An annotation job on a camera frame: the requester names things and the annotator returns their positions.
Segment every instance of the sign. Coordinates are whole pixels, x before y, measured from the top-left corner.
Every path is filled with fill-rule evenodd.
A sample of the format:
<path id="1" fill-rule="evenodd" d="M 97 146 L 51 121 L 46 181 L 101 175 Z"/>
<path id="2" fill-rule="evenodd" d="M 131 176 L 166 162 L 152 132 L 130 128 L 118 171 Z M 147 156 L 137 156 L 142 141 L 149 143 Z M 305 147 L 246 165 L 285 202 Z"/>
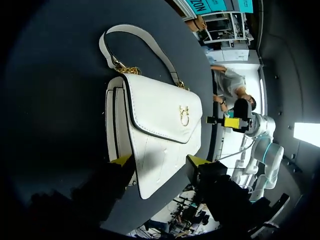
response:
<path id="1" fill-rule="evenodd" d="M 186 0 L 196 15 L 209 14 L 211 9 L 206 0 Z"/>
<path id="2" fill-rule="evenodd" d="M 212 12 L 227 10 L 224 0 L 207 0 L 207 2 Z"/>
<path id="3" fill-rule="evenodd" d="M 252 0 L 238 0 L 240 12 L 253 14 Z"/>

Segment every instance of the gold logo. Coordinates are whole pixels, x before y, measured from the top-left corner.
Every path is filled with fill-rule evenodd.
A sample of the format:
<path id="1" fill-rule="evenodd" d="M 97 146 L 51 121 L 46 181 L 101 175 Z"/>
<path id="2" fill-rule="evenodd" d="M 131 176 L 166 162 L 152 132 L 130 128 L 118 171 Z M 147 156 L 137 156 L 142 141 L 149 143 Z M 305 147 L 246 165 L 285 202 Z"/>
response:
<path id="1" fill-rule="evenodd" d="M 185 109 L 183 109 L 181 106 L 179 106 L 180 109 L 180 122 L 183 126 L 187 126 L 189 124 L 189 107 L 186 106 Z"/>

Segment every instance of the handbag flap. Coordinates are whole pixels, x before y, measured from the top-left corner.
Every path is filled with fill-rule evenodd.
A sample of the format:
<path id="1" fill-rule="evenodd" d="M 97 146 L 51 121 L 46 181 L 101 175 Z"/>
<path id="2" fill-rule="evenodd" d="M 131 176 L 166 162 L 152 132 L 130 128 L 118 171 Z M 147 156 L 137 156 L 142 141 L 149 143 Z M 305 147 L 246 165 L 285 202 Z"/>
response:
<path id="1" fill-rule="evenodd" d="M 185 144 L 202 117 L 200 98 L 174 85 L 123 74 L 132 124 L 154 137 Z"/>

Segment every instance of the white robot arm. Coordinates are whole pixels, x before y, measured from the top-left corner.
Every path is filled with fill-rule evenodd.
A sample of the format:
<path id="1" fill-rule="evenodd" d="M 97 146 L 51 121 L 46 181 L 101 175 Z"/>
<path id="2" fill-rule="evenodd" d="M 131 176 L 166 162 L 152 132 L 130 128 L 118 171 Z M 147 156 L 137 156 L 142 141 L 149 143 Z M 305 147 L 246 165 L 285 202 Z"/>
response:
<path id="1" fill-rule="evenodd" d="M 253 131 L 246 135 L 254 138 L 250 161 L 243 173 L 246 175 L 258 172 L 257 161 L 264 164 L 264 174 L 261 174 L 251 194 L 250 201 L 257 201 L 264 196 L 265 189 L 275 188 L 278 172 L 284 155 L 284 148 L 273 143 L 273 134 L 276 129 L 275 121 L 268 116 L 254 113 Z"/>

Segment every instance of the table surface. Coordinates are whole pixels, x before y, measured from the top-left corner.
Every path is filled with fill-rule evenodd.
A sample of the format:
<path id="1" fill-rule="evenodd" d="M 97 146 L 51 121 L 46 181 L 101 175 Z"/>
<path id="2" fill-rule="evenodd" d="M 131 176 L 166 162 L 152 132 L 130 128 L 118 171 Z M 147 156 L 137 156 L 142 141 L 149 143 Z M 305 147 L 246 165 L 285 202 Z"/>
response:
<path id="1" fill-rule="evenodd" d="M 196 38 L 163 0 L 48 1 L 16 39 L 5 68 L 7 128 L 4 159 L 17 193 L 27 203 L 34 193 L 56 189 L 70 196 L 108 161 L 105 90 L 115 73 L 98 40 L 109 27 L 129 23 L 150 32 L 178 74 L 202 101 L 201 149 L 207 158 L 212 127 L 212 76 Z M 172 83 L 162 62 L 137 37 L 108 36 L 114 54 L 146 77 Z M 129 187 L 102 228 L 126 234 L 168 204 L 188 184 L 185 167 L 153 196 L 142 200 Z"/>

